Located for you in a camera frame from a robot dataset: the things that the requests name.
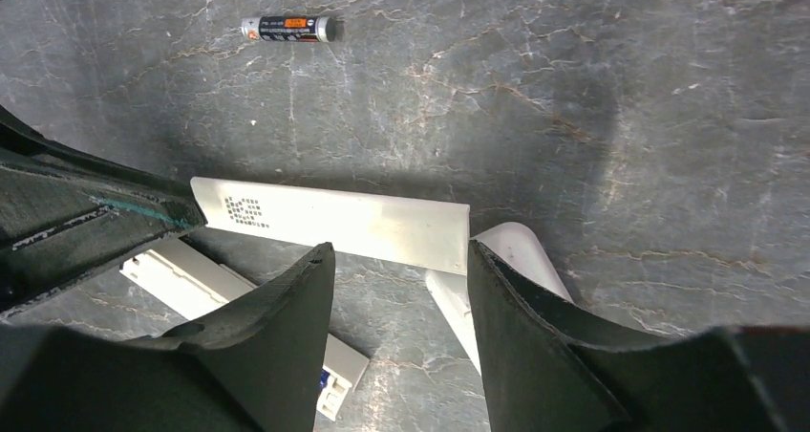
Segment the white plastic object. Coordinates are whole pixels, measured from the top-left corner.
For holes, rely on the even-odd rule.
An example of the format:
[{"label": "white plastic object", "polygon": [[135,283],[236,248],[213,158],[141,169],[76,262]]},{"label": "white plastic object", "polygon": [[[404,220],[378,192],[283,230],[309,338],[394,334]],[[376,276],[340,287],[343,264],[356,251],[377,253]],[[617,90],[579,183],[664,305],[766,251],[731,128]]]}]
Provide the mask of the white plastic object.
[{"label": "white plastic object", "polygon": [[[522,224],[507,222],[475,237],[503,259],[515,271],[535,284],[573,301],[560,276],[532,230]],[[427,270],[425,285],[439,310],[447,319],[461,347],[480,373],[476,331],[467,293],[467,277],[443,271]]]},{"label": "white plastic object", "polygon": [[212,228],[467,273],[469,205],[202,177],[191,188]]},{"label": "white plastic object", "polygon": [[[172,239],[127,260],[121,273],[188,320],[211,313],[256,286],[225,265],[217,265],[183,241]],[[369,359],[327,335],[324,371],[329,373],[317,410],[335,421],[346,395],[366,371]]]}]

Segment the black battery label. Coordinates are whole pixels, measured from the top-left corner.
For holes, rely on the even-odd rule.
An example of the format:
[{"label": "black battery label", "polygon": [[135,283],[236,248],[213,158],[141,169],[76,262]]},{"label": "black battery label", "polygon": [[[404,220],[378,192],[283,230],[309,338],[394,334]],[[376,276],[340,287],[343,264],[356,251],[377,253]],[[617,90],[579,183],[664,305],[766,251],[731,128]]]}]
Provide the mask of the black battery label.
[{"label": "black battery label", "polygon": [[263,40],[319,42],[316,26],[315,17],[263,16],[259,36]]}]

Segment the gray cracked surface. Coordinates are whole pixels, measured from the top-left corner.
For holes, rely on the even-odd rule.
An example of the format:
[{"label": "gray cracked surface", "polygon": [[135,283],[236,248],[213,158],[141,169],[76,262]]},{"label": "gray cracked surface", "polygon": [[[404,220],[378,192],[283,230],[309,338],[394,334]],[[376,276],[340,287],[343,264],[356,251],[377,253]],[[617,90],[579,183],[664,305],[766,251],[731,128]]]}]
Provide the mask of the gray cracked surface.
[{"label": "gray cracked surface", "polygon": [[[243,16],[328,12],[330,45]],[[193,175],[458,201],[532,227],[577,301],[667,335],[810,317],[808,0],[0,0],[0,100],[49,138]],[[300,248],[204,230],[267,280]],[[339,258],[373,357],[321,430],[476,430],[480,379],[420,271]],[[18,317],[178,318],[115,273]]]}]

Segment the blue component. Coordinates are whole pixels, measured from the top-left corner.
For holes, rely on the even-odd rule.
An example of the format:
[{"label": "blue component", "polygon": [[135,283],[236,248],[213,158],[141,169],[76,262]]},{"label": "blue component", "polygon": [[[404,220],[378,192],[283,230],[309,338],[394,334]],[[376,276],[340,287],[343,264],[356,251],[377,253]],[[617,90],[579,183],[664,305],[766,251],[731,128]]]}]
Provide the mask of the blue component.
[{"label": "blue component", "polygon": [[321,371],[321,390],[327,387],[327,382],[329,382],[329,375],[330,373],[326,370]]}]

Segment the dot pattern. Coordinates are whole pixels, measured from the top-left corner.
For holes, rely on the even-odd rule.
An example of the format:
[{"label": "dot pattern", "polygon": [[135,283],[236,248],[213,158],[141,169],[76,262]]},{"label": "dot pattern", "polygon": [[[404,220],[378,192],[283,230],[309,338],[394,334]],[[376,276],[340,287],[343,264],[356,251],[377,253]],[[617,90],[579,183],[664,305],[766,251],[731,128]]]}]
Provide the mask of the dot pattern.
[{"label": "dot pattern", "polygon": [[228,196],[224,199],[225,208],[230,220],[241,225],[267,228],[268,224],[262,222],[262,207],[259,202],[250,198],[235,199]]}]

